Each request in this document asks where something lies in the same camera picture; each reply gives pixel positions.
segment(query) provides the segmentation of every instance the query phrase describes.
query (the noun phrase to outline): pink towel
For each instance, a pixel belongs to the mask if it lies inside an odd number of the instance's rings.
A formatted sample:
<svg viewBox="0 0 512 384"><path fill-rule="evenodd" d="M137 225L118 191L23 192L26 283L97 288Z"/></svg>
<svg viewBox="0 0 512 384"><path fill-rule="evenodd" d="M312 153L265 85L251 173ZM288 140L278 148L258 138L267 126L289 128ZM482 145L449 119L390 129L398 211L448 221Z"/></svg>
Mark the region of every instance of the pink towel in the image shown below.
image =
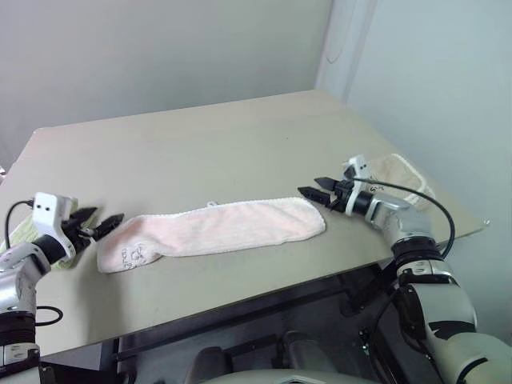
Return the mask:
<svg viewBox="0 0 512 384"><path fill-rule="evenodd" d="M143 215L122 224L98 244L98 269L129 270L161 256L218 254L306 240L326 228L303 198L208 206L181 214Z"/></svg>

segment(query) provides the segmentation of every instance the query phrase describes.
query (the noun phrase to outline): beige table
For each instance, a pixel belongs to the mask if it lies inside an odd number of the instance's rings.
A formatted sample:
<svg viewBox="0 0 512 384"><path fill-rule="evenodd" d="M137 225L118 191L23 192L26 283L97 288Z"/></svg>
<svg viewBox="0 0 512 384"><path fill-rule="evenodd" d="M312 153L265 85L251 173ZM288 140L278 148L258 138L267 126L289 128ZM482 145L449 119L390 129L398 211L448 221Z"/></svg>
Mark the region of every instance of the beige table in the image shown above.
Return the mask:
<svg viewBox="0 0 512 384"><path fill-rule="evenodd" d="M218 203L299 196L317 176L340 177L342 163L399 152L353 111L321 91L43 128L0 186L0 212L36 191L70 195L82 206L176 213ZM458 236L482 228L438 184ZM100 274L91 247L72 270L38 285L38 303L64 311L38 328L43 354L84 346L212 310L390 257L359 218L319 207L327 231L305 242L191 258L162 258ZM20 209L13 224L26 212ZM444 217L430 207L438 241Z"/></svg>

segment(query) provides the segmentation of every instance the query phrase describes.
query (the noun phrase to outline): table surface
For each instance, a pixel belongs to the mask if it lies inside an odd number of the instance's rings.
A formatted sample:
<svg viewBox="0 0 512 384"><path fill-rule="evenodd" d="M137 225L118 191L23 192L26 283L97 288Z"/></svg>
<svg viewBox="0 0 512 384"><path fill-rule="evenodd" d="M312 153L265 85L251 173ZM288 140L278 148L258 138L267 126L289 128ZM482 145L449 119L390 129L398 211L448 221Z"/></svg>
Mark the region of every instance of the table surface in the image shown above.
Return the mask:
<svg viewBox="0 0 512 384"><path fill-rule="evenodd" d="M300 196L318 176L339 178L350 156L397 152L371 126L318 90L41 128L0 186L0 212L36 191L124 212L171 214L218 203ZM458 236L482 228L426 176L454 217ZM38 284L38 304L64 311L38 328L42 354L144 330L271 291L390 257L382 237L360 218L318 207L327 230L304 242L160 260L100 274L95 246L71 270ZM438 241L448 237L433 206ZM26 211L19 209L11 227Z"/></svg>

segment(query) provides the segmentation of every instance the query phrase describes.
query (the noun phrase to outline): gray wall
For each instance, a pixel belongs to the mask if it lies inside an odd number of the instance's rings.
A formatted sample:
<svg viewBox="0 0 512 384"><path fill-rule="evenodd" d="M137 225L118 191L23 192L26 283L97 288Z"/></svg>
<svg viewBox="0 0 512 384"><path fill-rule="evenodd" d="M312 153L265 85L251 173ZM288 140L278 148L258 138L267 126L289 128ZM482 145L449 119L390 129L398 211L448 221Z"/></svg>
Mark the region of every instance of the gray wall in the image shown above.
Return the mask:
<svg viewBox="0 0 512 384"><path fill-rule="evenodd" d="M480 331L510 342L512 2L376 4L367 34L361 24L355 43L345 41L362 46L351 60L354 76L343 77L349 66L342 54L345 68L324 68L319 84L344 78L334 93L343 89L338 95L414 163L490 220L483 232L456 242L449 262L474 302Z"/></svg>
<svg viewBox="0 0 512 384"><path fill-rule="evenodd" d="M0 164L41 126L308 90L329 10L330 0L2 0Z"/></svg>

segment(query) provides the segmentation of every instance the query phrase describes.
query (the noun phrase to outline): white wall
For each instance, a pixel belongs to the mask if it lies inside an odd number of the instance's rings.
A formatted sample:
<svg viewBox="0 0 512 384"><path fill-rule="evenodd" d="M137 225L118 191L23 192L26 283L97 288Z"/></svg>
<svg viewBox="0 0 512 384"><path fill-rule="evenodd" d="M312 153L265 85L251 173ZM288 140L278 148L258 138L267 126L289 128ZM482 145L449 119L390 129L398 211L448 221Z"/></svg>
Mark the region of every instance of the white wall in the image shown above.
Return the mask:
<svg viewBox="0 0 512 384"><path fill-rule="evenodd" d="M0 164L41 126L308 90L330 0L2 0Z"/></svg>
<svg viewBox="0 0 512 384"><path fill-rule="evenodd" d="M474 302L480 331L510 342L512 2L357 6L370 16L367 34L365 19L352 18L353 36L338 42L348 53L335 64L324 55L318 86L345 98L476 217L490 220L482 233L456 242L449 262ZM344 33L332 20L331 41ZM350 49L357 45L360 55Z"/></svg>

